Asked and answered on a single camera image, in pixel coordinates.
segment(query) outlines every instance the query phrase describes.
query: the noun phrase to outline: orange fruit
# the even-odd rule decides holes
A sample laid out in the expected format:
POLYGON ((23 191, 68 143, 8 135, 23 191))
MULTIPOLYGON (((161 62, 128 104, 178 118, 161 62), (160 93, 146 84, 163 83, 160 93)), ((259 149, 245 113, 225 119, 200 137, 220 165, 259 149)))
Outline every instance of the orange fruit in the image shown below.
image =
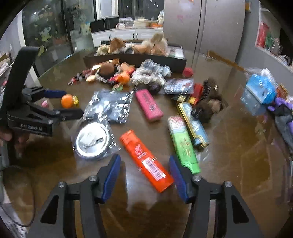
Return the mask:
POLYGON ((122 85, 127 84, 129 80, 130 80, 130 76, 126 72, 119 74, 117 77, 117 81, 121 83, 122 85))
POLYGON ((73 97, 70 94, 66 94, 61 98, 61 105, 63 108, 71 108, 74 104, 73 97))

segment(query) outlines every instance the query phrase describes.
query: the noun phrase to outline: purple cloth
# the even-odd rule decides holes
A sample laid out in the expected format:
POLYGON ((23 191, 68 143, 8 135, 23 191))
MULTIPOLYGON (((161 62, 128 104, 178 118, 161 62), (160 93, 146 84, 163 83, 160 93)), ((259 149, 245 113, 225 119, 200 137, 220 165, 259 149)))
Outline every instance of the purple cloth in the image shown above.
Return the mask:
MULTIPOLYGON (((275 104, 276 104, 276 106, 268 106, 268 110, 273 112, 276 109, 276 107, 280 106, 281 104, 285 104, 290 110, 292 110, 292 108, 293 108, 293 105, 291 103, 286 102, 285 99, 278 98, 278 97, 275 98, 275 104)), ((289 122, 288 126, 290 128, 291 134, 293 135, 293 121, 289 122)))

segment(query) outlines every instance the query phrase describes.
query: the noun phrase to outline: barcode sticker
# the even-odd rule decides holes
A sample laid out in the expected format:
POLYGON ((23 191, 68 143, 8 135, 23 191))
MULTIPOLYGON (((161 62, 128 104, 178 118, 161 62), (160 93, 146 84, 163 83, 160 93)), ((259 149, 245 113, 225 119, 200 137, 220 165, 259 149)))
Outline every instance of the barcode sticker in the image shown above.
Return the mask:
POLYGON ((142 163, 157 181, 159 181, 161 178, 164 178, 166 176, 156 166, 156 164, 152 161, 150 157, 146 158, 142 163))

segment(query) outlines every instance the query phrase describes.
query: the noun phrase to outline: refrigerator door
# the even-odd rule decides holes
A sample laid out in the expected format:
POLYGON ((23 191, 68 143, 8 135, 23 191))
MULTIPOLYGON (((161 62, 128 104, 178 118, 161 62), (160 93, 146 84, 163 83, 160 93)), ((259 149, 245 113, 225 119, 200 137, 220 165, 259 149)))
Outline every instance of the refrigerator door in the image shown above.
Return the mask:
POLYGON ((170 44, 182 45, 191 67, 200 23, 201 1, 165 0, 164 37, 170 44))

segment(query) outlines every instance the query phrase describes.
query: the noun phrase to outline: white cabinet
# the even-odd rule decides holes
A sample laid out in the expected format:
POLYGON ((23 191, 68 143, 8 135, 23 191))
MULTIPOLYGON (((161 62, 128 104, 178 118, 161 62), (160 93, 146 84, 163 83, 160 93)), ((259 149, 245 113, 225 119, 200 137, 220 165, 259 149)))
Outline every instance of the white cabinet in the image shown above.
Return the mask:
POLYGON ((136 29, 135 39, 136 40, 145 40, 153 37, 155 33, 163 32, 163 29, 155 29, 155 28, 146 28, 146 29, 136 29))
POLYGON ((115 37, 123 40, 145 40, 150 39, 157 32, 163 32, 163 29, 155 28, 131 28, 117 29, 92 33, 93 46, 98 47, 101 41, 112 40, 115 37))
POLYGON ((97 32, 93 33, 93 46, 98 47, 101 44, 101 41, 103 40, 110 40, 111 38, 111 31, 102 31, 102 32, 97 32))
POLYGON ((111 39, 135 40, 135 29, 119 29, 111 31, 111 39))

